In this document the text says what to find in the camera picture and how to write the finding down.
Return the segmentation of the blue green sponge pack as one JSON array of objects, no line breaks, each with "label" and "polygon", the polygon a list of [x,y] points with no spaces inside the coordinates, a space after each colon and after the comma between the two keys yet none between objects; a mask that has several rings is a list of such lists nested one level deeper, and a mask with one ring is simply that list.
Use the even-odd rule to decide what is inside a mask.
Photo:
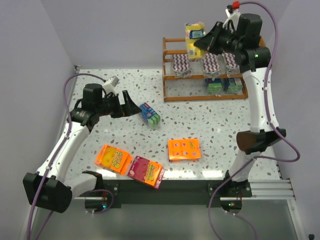
[{"label": "blue green sponge pack", "polygon": [[151,129],[156,129],[160,126],[160,115],[146,102],[139,106],[141,112],[139,116]]},{"label": "blue green sponge pack", "polygon": [[218,95],[223,91],[223,83],[220,78],[206,78],[205,84],[209,94]]},{"label": "blue green sponge pack", "polygon": [[243,90],[241,78],[225,78],[224,91],[227,94],[238,94]]}]

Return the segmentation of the yellow sponge pack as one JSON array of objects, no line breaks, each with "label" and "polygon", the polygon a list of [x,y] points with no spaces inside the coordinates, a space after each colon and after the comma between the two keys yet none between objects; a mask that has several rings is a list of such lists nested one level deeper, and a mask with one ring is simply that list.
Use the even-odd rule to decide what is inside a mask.
[{"label": "yellow sponge pack", "polygon": [[204,37],[205,24],[203,22],[185,24],[185,44],[189,60],[201,59],[205,56],[205,50],[194,45],[194,43]]}]

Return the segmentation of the pink grey zigzag sponge pack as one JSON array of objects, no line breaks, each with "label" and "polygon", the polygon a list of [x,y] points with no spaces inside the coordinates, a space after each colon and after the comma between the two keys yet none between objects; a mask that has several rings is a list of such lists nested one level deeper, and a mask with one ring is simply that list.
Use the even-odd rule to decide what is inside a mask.
[{"label": "pink grey zigzag sponge pack", "polygon": [[228,76],[240,74],[240,66],[236,63],[234,54],[223,52],[221,56],[225,65],[225,73]]}]

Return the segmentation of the silver scourer pack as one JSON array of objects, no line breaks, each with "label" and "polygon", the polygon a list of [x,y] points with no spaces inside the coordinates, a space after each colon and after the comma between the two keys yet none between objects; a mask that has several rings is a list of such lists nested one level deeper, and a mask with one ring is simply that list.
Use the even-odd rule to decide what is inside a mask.
[{"label": "silver scourer pack", "polygon": [[193,73],[187,54],[172,55],[172,71],[176,78],[187,78]]}]

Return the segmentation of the orange Scrub Daddy box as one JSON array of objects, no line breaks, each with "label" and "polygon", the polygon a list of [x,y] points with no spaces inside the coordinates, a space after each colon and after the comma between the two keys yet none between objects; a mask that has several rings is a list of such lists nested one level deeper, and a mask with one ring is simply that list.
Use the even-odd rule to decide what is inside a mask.
[{"label": "orange Scrub Daddy box", "polygon": [[133,156],[127,151],[105,144],[94,163],[102,168],[107,168],[112,172],[124,176],[133,160]]}]

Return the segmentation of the orange Scrub Mommy box back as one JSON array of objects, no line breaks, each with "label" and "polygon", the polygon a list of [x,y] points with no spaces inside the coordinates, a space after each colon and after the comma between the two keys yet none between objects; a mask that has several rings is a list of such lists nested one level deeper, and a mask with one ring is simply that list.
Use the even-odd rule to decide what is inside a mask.
[{"label": "orange Scrub Mommy box back", "polygon": [[200,141],[197,138],[168,140],[169,162],[196,161],[202,157]]}]

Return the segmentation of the pink Scrub Mommy box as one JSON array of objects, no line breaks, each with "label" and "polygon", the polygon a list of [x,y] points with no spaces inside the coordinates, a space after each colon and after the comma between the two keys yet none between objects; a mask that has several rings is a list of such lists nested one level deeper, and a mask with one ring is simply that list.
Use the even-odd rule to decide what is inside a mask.
[{"label": "pink Scrub Mommy box", "polygon": [[127,175],[135,181],[158,189],[165,171],[162,164],[141,156],[136,156]]}]

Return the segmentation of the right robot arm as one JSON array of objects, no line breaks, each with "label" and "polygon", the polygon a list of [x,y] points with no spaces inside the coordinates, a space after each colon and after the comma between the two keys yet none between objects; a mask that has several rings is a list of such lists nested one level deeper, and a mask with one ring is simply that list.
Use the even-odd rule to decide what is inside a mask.
[{"label": "right robot arm", "polygon": [[239,151],[225,174],[233,183],[247,181],[254,161],[286,136],[286,130],[279,127],[273,106],[269,66],[271,52],[260,46],[262,23],[257,14],[241,14],[235,10],[225,22],[218,21],[210,32],[193,44],[211,54],[234,55],[247,89],[250,129],[237,133]]}]

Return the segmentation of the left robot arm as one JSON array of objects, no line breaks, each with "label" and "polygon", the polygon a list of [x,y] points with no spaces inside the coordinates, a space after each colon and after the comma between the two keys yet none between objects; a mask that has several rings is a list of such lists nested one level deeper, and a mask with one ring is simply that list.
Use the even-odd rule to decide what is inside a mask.
[{"label": "left robot arm", "polygon": [[107,92],[101,84],[85,85],[82,98],[69,113],[64,133],[54,149],[35,173],[26,173],[22,180],[33,208],[64,213],[74,198],[104,188],[100,173],[85,170],[76,180],[70,181],[66,180],[66,175],[78,149],[101,117],[117,119],[141,112],[127,90],[122,91],[122,95],[124,103],[120,103],[119,94]]}]

